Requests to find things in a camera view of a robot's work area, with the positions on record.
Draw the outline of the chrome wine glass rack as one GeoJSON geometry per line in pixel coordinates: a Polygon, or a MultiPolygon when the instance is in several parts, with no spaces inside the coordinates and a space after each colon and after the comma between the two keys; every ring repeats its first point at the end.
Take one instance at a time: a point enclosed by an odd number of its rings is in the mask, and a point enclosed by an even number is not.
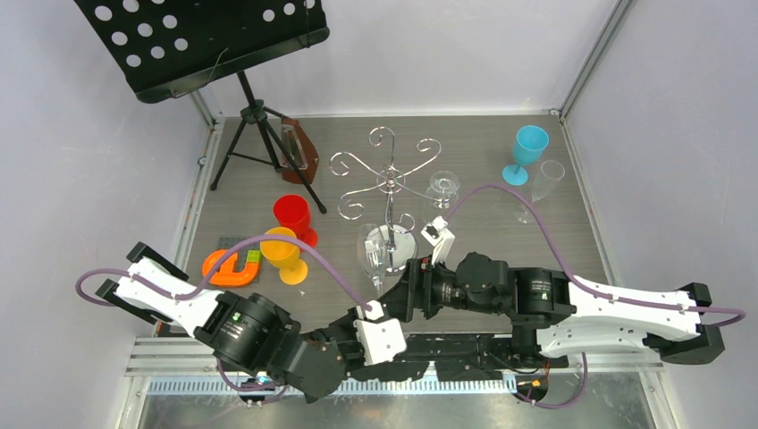
{"type": "Polygon", "coordinates": [[[373,128],[368,133],[367,141],[372,147],[380,147],[387,143],[390,146],[390,160],[382,167],[375,169],[349,151],[340,151],[332,155],[329,160],[329,170],[333,175],[345,177],[350,174],[350,167],[346,163],[349,158],[375,177],[374,185],[342,194],[338,200],[337,211],[340,217],[356,221],[364,213],[364,206],[356,200],[358,195],[374,190],[384,195],[383,220],[376,229],[385,239],[388,257],[385,272],[389,275],[399,275],[404,270],[408,260],[417,256],[418,245],[412,235],[417,221],[412,214],[394,213],[394,197],[401,192],[411,193],[419,197],[424,196],[408,187],[407,179],[413,173],[436,160],[442,152],[442,144],[437,139],[419,140],[416,144],[417,152],[429,154],[430,157],[423,163],[407,171],[402,171],[395,166],[396,137],[390,128],[384,126],[373,128]]]}

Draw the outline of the yellow wine glass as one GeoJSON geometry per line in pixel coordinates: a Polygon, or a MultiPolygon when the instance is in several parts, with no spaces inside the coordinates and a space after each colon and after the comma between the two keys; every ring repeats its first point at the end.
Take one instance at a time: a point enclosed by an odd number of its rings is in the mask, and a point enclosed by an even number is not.
{"type": "Polygon", "coordinates": [[[308,274],[308,267],[300,257],[300,248],[287,241],[264,240],[260,243],[262,256],[279,270],[283,283],[294,286],[301,284],[308,274]]]}

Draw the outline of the red wine glass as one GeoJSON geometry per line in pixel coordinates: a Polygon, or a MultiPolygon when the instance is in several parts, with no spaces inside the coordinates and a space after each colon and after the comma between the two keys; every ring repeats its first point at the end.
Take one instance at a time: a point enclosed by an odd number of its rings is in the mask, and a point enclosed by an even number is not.
{"type": "Polygon", "coordinates": [[[315,248],[318,235],[311,227],[308,202],[299,195],[289,194],[278,198],[273,205],[273,214],[284,228],[292,230],[298,239],[315,248]]]}

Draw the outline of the blue wine glass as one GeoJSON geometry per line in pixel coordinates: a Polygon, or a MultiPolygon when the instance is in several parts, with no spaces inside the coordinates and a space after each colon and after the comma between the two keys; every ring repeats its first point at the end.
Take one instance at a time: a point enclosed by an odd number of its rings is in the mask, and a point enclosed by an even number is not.
{"type": "Polygon", "coordinates": [[[526,168],[540,158],[549,142],[548,133],[539,126],[527,125],[520,128],[512,148],[514,163],[502,170],[501,176],[505,182],[511,186],[526,184],[529,178],[526,168]]]}

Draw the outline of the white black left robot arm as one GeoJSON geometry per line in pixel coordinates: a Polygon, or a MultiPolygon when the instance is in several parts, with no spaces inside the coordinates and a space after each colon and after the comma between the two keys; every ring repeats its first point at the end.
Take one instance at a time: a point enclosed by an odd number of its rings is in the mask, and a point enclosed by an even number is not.
{"type": "Polygon", "coordinates": [[[293,388],[312,403],[349,377],[371,373],[355,309],[326,328],[302,332],[288,311],[258,293],[199,290],[143,242],[127,258],[131,264],[125,270],[99,269],[108,278],[97,288],[97,302],[149,324],[179,326],[211,349],[221,374],[264,373],[270,386],[293,388]]]}

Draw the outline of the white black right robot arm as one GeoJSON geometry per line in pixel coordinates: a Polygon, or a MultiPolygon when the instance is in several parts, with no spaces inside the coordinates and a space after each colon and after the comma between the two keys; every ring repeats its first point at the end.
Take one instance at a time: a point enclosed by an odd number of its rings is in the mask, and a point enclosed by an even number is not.
{"type": "Polygon", "coordinates": [[[578,353],[654,351],[661,361],[705,365],[726,349],[720,328],[702,323],[692,306],[701,283],[654,298],[652,307],[633,305],[622,290],[560,271],[511,268],[471,252],[450,270],[430,258],[411,259],[399,281],[380,298],[403,323],[416,310],[430,319],[448,307],[510,320],[507,356],[521,366],[578,353]]]}

